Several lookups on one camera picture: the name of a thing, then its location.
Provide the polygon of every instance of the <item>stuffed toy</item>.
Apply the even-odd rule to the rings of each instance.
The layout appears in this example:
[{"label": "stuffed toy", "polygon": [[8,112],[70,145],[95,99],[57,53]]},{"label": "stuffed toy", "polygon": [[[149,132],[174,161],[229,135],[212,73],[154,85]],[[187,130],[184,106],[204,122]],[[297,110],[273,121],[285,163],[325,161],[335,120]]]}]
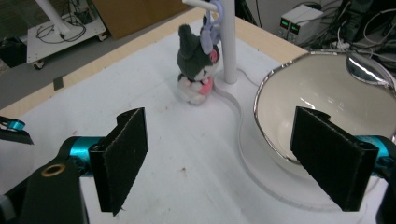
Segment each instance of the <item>stuffed toy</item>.
[{"label": "stuffed toy", "polygon": [[201,104],[213,87],[213,74],[220,59],[219,27],[214,26],[204,16],[204,27],[201,36],[192,33],[187,24],[178,29],[180,50],[177,54],[177,65],[180,75],[177,78],[177,87],[183,100],[194,104]]}]

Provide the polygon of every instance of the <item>white tabletop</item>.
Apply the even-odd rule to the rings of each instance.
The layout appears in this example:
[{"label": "white tabletop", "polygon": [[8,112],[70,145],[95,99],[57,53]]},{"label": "white tabletop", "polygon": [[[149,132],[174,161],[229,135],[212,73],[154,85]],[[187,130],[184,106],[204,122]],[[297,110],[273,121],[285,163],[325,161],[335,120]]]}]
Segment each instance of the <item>white tabletop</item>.
[{"label": "white tabletop", "polygon": [[[195,33],[199,23],[192,26]],[[239,154],[237,105],[216,92],[199,106],[178,97],[177,51],[178,36],[172,33],[20,116],[35,142],[34,156],[25,159],[33,158],[38,168],[68,137],[105,136],[118,114],[145,107],[149,151],[123,210],[116,217],[101,213],[93,178],[80,179],[91,223],[375,222],[382,182],[356,213],[301,208],[261,188]],[[253,83],[280,65],[240,40],[237,52],[238,66]]]}]

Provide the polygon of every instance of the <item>kuromi plush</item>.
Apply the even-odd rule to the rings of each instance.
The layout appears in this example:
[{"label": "kuromi plush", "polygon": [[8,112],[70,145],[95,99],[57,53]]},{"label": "kuromi plush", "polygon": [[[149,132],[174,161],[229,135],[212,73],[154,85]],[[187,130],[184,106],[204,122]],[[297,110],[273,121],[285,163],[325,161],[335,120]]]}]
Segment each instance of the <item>kuromi plush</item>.
[{"label": "kuromi plush", "polygon": [[202,38],[193,34],[187,24],[179,27],[178,35],[180,50],[177,54],[177,65],[181,71],[177,78],[178,90],[185,101],[199,105],[206,99],[213,87],[212,75],[220,59],[219,48],[216,45],[219,41],[209,41],[210,47],[213,48],[206,46],[203,49]]}]

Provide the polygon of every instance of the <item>cart wheel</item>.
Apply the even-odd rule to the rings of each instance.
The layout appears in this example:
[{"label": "cart wheel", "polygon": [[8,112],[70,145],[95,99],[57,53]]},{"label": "cart wheel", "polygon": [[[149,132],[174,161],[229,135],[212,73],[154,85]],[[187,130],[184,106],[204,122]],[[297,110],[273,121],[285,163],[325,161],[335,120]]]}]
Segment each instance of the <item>cart wheel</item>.
[{"label": "cart wheel", "polygon": [[103,32],[103,33],[99,34],[99,35],[98,35],[98,38],[99,38],[99,41],[100,41],[100,42],[103,42],[104,40],[107,39],[107,33],[106,33],[106,32]]},{"label": "cart wheel", "polygon": [[42,60],[33,63],[33,68],[35,70],[41,70],[43,67],[44,67],[44,62]]}]

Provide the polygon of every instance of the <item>brass screw hole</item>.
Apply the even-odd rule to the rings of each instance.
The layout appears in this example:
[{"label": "brass screw hole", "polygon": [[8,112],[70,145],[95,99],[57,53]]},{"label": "brass screw hole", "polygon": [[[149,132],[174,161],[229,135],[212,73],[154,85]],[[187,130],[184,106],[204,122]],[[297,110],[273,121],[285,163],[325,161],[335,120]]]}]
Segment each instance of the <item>brass screw hole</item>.
[{"label": "brass screw hole", "polygon": [[54,164],[54,165],[51,165],[51,166],[47,167],[46,169],[44,169],[41,172],[41,175],[44,177],[52,177],[52,176],[58,175],[61,172],[63,172],[65,168],[66,168],[66,166],[61,163]]}]

